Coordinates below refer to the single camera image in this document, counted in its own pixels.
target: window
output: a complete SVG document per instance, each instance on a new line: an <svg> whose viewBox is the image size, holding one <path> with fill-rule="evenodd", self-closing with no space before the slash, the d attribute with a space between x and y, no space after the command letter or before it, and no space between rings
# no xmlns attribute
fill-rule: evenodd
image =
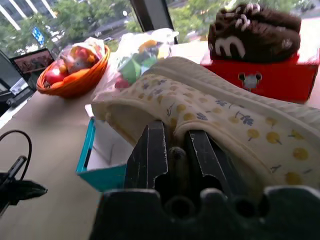
<svg viewBox="0 0 320 240"><path fill-rule="evenodd" d="M0 49L9 58L41 47L58 53L88 37L116 51L123 34L141 32L130 0L0 0L0 10ZM32 36L34 27L43 46Z"/></svg>
<svg viewBox="0 0 320 240"><path fill-rule="evenodd" d="M179 43L206 41L209 24L215 21L218 10L232 9L243 2L258 3L302 18L320 17L319 0L166 0L174 30L179 32Z"/></svg>

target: orange woven basket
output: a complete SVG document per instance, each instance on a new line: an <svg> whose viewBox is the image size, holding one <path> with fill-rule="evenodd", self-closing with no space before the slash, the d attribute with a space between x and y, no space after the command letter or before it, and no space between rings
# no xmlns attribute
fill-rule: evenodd
<svg viewBox="0 0 320 240"><path fill-rule="evenodd" d="M83 70L84 72L80 70L82 74L80 71L70 74L66 77L68 81L64 80L61 86L48 88L45 87L45 74L55 66L55 62L53 62L39 76L36 89L42 94L56 95L65 99L80 97L88 93L98 84L107 68L110 49L107 45L104 48L105 55L93 67Z"/></svg>

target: beige table surface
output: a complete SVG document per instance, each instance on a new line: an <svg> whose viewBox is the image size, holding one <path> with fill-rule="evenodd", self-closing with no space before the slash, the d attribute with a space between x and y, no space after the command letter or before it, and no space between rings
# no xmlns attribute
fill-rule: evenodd
<svg viewBox="0 0 320 240"><path fill-rule="evenodd" d="M174 56L199 63L207 43L180 44ZM320 77L317 77L308 104L320 107ZM65 100L36 92L28 103L0 129L0 134L19 129L32 139L32 158L26 179L48 188L38 199L10 207L0 219L1 240L86 240L88 239L99 193L75 173L84 143L91 93ZM19 155L27 154L27 141L13 134L0 142L0 171L4 172Z"/></svg>

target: brown shoe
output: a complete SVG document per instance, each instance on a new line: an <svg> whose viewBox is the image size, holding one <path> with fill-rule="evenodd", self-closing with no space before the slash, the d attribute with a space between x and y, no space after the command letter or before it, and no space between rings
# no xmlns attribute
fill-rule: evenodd
<svg viewBox="0 0 320 240"><path fill-rule="evenodd" d="M300 47L300 36L290 29L251 21L246 15L217 15L208 35L210 57L216 56L253 63L283 61Z"/></svg>
<svg viewBox="0 0 320 240"><path fill-rule="evenodd" d="M286 12L277 11L275 9L269 9L260 6L257 3L241 3L231 11L221 9L221 14L234 13L234 14L245 14L248 19L256 20L260 23L271 24L275 27L284 27L300 32L301 18L295 15L291 15Z"/></svg>

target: red shoe box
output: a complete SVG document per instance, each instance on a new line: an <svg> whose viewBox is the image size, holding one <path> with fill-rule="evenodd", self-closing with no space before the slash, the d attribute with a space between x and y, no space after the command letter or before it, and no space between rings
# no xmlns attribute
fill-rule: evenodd
<svg viewBox="0 0 320 240"><path fill-rule="evenodd" d="M296 55L282 62L258 64L218 57L211 60L208 51L200 64L254 94L303 104L310 97L319 62L317 48L301 47Z"/></svg>

